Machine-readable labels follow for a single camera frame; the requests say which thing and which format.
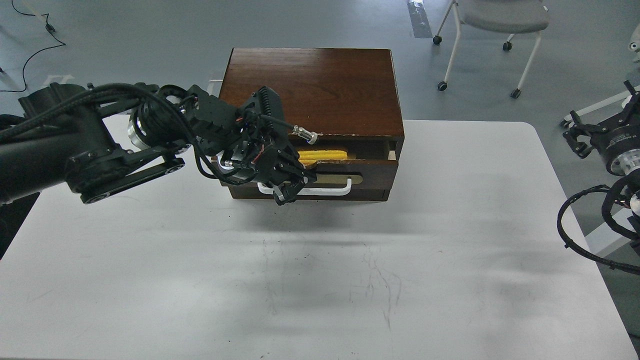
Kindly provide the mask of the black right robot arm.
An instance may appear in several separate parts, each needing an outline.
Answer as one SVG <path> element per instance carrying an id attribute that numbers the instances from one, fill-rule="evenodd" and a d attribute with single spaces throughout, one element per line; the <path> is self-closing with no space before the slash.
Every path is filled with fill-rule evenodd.
<path id="1" fill-rule="evenodd" d="M 608 260 L 579 246 L 566 233 L 562 221 L 566 210 L 579 199 L 592 193 L 604 193 L 600 212 L 608 227 L 630 240 L 630 246 L 639 251 L 639 189 L 640 189 L 640 126 L 639 126 L 639 88 L 629 80 L 624 81 L 626 91 L 611 96 L 599 103 L 580 111 L 570 111 L 569 116 L 560 123 L 562 133 L 569 148 L 579 158 L 586 158 L 592 150 L 597 150 L 608 173 L 620 178 L 612 186 L 605 184 L 589 187 L 573 194 L 565 200 L 558 210 L 557 231 L 565 248 L 572 249 L 578 255 L 597 264 L 605 265 L 613 271 L 622 271 L 639 275 L 637 265 Z M 616 101 L 628 98 L 622 105 L 622 111 L 597 124 L 583 123 L 585 115 Z"/>

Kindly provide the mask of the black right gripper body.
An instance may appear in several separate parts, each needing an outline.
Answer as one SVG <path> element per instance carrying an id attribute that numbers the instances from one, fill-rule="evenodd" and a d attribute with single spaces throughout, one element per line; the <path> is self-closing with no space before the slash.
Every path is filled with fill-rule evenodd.
<path id="1" fill-rule="evenodd" d="M 624 100 L 626 90 L 610 96 L 596 104 L 578 110 L 583 116 L 595 110 Z M 640 166 L 640 120 L 639 99 L 627 100 L 622 111 L 597 124 L 582 123 L 575 129 L 569 129 L 570 114 L 563 118 L 563 137 L 569 148 L 579 158 L 586 158 L 592 150 L 597 150 L 606 171 L 615 176 L 628 176 Z"/>

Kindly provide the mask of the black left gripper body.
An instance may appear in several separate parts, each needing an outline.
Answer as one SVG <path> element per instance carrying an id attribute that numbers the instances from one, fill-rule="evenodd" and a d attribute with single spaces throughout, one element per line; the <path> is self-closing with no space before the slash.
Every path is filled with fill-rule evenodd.
<path id="1" fill-rule="evenodd" d="M 296 127 L 285 121 L 274 89 L 260 87 L 240 107 L 198 86 L 187 93 L 193 96 L 187 103 L 187 120 L 197 138 L 194 152 L 201 174 L 233 186 L 285 182 L 285 164 L 299 163 L 290 141 Z"/>

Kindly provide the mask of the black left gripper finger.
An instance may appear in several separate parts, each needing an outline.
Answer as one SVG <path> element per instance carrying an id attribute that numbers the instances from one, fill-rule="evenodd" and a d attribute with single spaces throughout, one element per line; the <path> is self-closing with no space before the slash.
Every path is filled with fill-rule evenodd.
<path id="1" fill-rule="evenodd" d="M 317 182 L 317 174 L 313 170 L 307 169 L 301 162 L 285 163 L 286 183 L 308 185 Z"/>
<path id="2" fill-rule="evenodd" d="M 305 180 L 284 181 L 280 184 L 272 184 L 273 198 L 278 206 L 293 203 L 297 195 L 306 187 Z"/>

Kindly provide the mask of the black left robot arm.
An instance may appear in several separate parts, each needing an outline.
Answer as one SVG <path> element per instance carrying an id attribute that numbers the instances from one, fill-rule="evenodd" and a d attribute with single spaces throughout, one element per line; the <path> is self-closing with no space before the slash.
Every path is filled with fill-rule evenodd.
<path id="1" fill-rule="evenodd" d="M 19 103 L 23 116 L 1 116 L 2 254 L 44 189 L 66 183 L 92 204 L 182 169 L 190 148 L 201 175 L 262 183 L 278 205 L 317 180 L 290 134 L 309 144 L 318 135 L 286 122 L 267 86 L 240 107 L 197 85 L 145 83 L 53 83 Z"/>

